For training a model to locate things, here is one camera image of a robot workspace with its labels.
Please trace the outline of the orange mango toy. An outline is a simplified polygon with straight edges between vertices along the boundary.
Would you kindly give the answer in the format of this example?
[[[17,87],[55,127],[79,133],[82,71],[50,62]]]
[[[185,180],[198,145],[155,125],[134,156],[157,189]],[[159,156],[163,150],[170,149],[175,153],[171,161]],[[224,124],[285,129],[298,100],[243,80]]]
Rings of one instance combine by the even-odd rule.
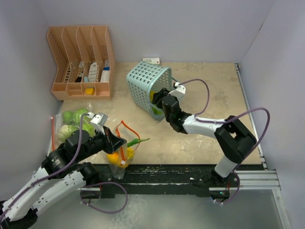
[[[119,153],[115,152],[113,154],[107,154],[107,160],[109,164],[115,165],[120,168],[127,168],[129,164],[127,162],[122,163]]]

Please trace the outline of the clear orange-zip bag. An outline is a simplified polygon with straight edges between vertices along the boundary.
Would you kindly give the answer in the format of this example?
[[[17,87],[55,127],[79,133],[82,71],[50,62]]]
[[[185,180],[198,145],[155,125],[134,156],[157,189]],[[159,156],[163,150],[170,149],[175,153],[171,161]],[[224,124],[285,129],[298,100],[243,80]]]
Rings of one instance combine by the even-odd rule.
[[[87,101],[65,101],[63,102],[63,107],[61,108],[60,112],[56,115],[54,115],[51,118],[51,143],[50,143],[50,149],[54,150],[56,149],[61,143],[58,138],[57,138],[57,132],[59,130],[59,128],[63,125],[65,125],[62,121],[62,113],[65,111],[76,111],[77,109],[80,108],[87,108],[89,110],[89,112],[93,111],[93,107],[92,104],[90,102]]]
[[[127,141],[127,143],[132,141],[135,138],[140,139],[140,135],[134,129],[129,127],[123,120],[121,120],[121,122],[118,125],[116,125],[116,127],[113,129],[113,133],[115,134],[115,136],[124,138]],[[123,146],[121,146],[115,152],[119,153],[119,156],[120,156],[120,159],[122,160],[122,163],[127,162],[130,165],[132,163],[133,159],[132,160],[126,160],[127,148],[128,148],[127,143],[124,144]],[[136,144],[136,145],[131,147],[134,150],[134,155],[136,154],[139,145],[140,144]],[[110,169],[112,171],[113,177],[116,178],[116,179],[123,179],[126,168],[120,168],[120,167],[117,167],[117,166],[111,165],[111,164],[109,164],[109,165],[110,165]]]

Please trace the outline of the green chili pepper toy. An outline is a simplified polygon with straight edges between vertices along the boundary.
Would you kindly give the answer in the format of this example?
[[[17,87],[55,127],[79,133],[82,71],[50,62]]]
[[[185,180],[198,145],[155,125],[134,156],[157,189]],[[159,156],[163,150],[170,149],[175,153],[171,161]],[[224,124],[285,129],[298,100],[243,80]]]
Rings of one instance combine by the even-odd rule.
[[[146,138],[146,139],[135,138],[132,141],[127,143],[127,147],[132,147],[132,146],[134,146],[136,144],[139,144],[141,142],[145,142],[145,141],[148,141],[148,140],[150,140],[150,139],[149,138]]]

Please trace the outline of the green cabbage toy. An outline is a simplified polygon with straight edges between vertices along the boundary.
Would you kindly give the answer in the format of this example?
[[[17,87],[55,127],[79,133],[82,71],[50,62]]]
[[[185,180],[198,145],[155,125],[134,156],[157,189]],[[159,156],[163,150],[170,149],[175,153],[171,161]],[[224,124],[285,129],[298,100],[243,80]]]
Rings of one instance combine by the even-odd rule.
[[[77,109],[76,111],[74,111],[72,113],[72,118],[71,118],[72,123],[75,125],[79,125],[80,121],[81,121],[81,116],[83,114],[87,114],[88,112],[89,112],[89,110],[87,108],[80,108],[80,109]]]

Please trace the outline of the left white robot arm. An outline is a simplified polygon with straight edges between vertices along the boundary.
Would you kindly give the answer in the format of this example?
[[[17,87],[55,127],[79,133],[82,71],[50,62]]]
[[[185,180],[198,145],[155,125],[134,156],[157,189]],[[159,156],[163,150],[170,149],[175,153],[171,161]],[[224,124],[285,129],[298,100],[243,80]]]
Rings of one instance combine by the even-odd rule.
[[[99,171],[84,159],[104,151],[112,154],[127,141],[109,128],[91,137],[76,130],[42,162],[30,181],[13,197],[0,203],[2,229],[28,229],[48,207],[72,191],[93,187],[100,181]]]

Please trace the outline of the green chayote toy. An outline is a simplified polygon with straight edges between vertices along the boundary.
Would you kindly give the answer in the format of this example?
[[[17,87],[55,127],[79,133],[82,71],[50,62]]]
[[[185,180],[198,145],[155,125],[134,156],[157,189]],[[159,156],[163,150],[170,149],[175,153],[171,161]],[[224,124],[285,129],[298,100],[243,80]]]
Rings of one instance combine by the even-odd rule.
[[[152,111],[154,115],[162,115],[163,111],[162,109],[156,107],[155,105],[152,105]]]

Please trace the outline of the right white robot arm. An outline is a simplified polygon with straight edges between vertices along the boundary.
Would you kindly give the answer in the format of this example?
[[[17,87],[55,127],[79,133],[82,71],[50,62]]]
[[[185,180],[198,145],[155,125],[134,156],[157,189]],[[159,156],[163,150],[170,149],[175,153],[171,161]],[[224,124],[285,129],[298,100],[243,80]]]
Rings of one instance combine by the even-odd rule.
[[[163,110],[166,121],[174,131],[183,134],[198,134],[217,140],[224,156],[213,169],[212,182],[222,187],[229,181],[229,174],[242,163],[257,143],[255,136],[235,116],[227,119],[196,118],[182,111],[179,104],[181,93],[177,89],[163,88],[154,93],[152,104]]]

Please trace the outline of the light blue plastic basket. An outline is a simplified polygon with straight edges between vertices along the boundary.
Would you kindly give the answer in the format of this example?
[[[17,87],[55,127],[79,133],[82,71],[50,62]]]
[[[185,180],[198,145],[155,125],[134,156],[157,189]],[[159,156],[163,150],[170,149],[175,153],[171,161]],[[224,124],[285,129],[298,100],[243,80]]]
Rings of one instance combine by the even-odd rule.
[[[153,119],[161,121],[164,118],[164,113],[153,114],[150,91],[157,93],[163,88],[168,91],[173,89],[171,67],[162,67],[141,61],[127,74],[126,81],[135,104],[146,111]]]

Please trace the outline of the yellow banana toy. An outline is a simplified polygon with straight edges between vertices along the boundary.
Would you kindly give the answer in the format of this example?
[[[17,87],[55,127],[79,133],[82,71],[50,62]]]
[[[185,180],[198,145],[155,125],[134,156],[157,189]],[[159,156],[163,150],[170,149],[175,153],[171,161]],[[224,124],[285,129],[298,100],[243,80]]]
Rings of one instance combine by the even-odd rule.
[[[126,160],[132,160],[133,158],[134,158],[134,150],[128,147]]]

